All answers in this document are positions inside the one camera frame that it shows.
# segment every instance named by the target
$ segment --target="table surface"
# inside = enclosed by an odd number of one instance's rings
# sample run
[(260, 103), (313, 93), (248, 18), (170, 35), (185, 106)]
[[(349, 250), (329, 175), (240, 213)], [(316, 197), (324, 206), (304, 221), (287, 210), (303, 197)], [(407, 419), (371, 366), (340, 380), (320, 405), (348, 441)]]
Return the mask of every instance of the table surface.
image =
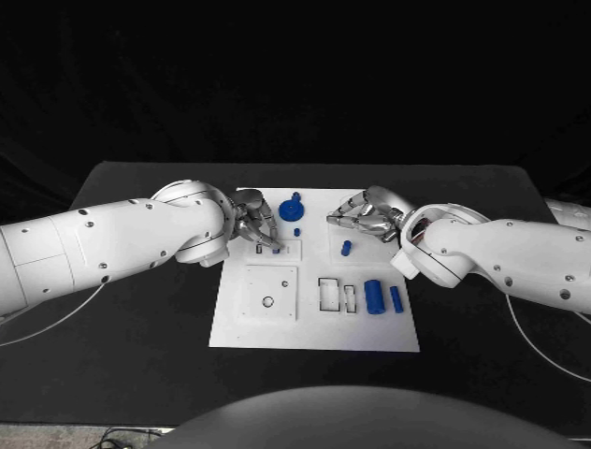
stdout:
[[(492, 220), (555, 223), (525, 170), (502, 166), (103, 163), (74, 209), (149, 197), (196, 178), (238, 186), (391, 188), (418, 205), (456, 203)], [(110, 283), (85, 309), (0, 349), (0, 422), (176, 426), (277, 390), (359, 384), (432, 392), (486, 405), (568, 437), (591, 437), (591, 384), (569, 377), (522, 339), (505, 296), (470, 275), (456, 289), (408, 282), (420, 354), (209, 348), (222, 264), (176, 261)], [(12, 340), (57, 321), (93, 290), (39, 305), (0, 329)], [(515, 299), (541, 350), (591, 376), (591, 326), (568, 311)]]

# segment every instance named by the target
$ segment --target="blue object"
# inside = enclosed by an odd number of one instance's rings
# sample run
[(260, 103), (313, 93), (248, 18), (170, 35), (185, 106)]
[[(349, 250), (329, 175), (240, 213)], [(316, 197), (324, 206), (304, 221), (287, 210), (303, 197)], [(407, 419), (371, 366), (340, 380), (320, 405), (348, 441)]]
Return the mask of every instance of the blue object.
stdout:
[(293, 193), (291, 199), (288, 199), (278, 208), (280, 218), (286, 222), (297, 222), (303, 215), (306, 214), (306, 207), (300, 202), (300, 194), (297, 192)]
[(384, 303), (384, 293), (381, 292), (381, 282), (371, 280), (366, 282), (366, 302), (368, 313), (379, 315), (386, 311), (386, 304)]
[(391, 296), (392, 296), (394, 311), (396, 313), (404, 313), (404, 304), (401, 302), (399, 289), (396, 287), (391, 287)]
[(343, 242), (343, 249), (340, 250), (342, 255), (349, 255), (349, 250), (352, 249), (352, 242), (346, 240)]

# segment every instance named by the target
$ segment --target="black backdrop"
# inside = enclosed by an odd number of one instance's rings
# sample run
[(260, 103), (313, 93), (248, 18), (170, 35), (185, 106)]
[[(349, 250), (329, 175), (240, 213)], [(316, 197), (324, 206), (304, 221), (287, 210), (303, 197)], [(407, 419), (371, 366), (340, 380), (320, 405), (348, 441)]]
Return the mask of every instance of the black backdrop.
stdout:
[(520, 165), (591, 205), (588, 7), (103, 3), (0, 1), (0, 224), (103, 160)]

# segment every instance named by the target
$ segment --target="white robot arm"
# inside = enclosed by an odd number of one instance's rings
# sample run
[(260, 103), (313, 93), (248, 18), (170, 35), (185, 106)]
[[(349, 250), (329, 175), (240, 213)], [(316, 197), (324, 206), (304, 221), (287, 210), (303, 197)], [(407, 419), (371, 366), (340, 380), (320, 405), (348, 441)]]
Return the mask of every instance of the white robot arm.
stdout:
[[(346, 216), (358, 207), (358, 216)], [(515, 219), (490, 221), (456, 204), (417, 209), (376, 186), (327, 221), (384, 241), (398, 234), (401, 251), (391, 264), (408, 279), (421, 272), (454, 288), (476, 273), (507, 295), (591, 314), (591, 231)]]
[(0, 226), (0, 315), (117, 281), (172, 256), (211, 267), (237, 236), (283, 248), (263, 193), (242, 190), (229, 198), (199, 181), (170, 183), (152, 199)]

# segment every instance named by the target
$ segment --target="white board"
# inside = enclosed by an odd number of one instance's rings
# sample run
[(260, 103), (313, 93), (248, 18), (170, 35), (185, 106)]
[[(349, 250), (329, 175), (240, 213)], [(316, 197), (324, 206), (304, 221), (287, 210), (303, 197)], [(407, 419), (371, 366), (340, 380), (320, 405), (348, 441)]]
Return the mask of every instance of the white board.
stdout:
[[(286, 240), (290, 251), (273, 254), (264, 248), (257, 254), (257, 245), (248, 240), (237, 238), (229, 242), (211, 347), (418, 352), (405, 278), (389, 263), (396, 242), (384, 244), (376, 237), (327, 224), (327, 214), (360, 189), (254, 188), (264, 193), (278, 223), (278, 239)], [(280, 218), (278, 207), (293, 192), (303, 196), (306, 216), (290, 223)], [(296, 228), (301, 229), (300, 237), (294, 237)], [(348, 257), (340, 255), (346, 239), (353, 243)], [(340, 311), (320, 310), (320, 278), (339, 280)], [(260, 289), (258, 279), (265, 283)], [(365, 282), (372, 279), (382, 283), (386, 303), (386, 312), (379, 315), (368, 314), (366, 307)], [(348, 311), (346, 285), (355, 286), (356, 313)], [(398, 287), (404, 313), (394, 311), (391, 286)], [(265, 297), (277, 300), (273, 294), (281, 298), (280, 309), (274, 309), (277, 302), (270, 308), (263, 306)], [(291, 294), (296, 316), (284, 312), (293, 310)], [(257, 309), (248, 317), (244, 311), (251, 306)]]

